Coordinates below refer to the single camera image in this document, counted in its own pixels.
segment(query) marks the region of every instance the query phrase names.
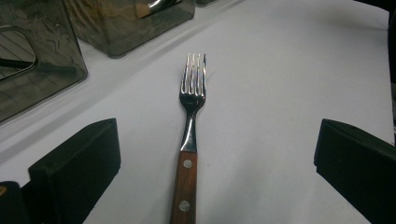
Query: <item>fork handle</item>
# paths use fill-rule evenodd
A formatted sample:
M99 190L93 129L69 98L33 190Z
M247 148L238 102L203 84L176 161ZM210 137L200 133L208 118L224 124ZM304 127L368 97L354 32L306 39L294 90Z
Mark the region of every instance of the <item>fork handle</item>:
M195 224L198 154L180 151L170 224Z

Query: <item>fork with wooden handle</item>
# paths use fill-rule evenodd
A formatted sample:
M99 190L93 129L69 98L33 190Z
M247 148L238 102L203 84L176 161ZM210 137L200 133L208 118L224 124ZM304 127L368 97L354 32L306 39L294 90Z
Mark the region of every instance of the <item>fork with wooden handle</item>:
M186 111L181 149L177 159L174 198L170 224L194 224L196 214L197 190L197 143L195 137L195 118L206 98L206 56L202 71L200 54L187 56L186 67L181 79L179 99Z

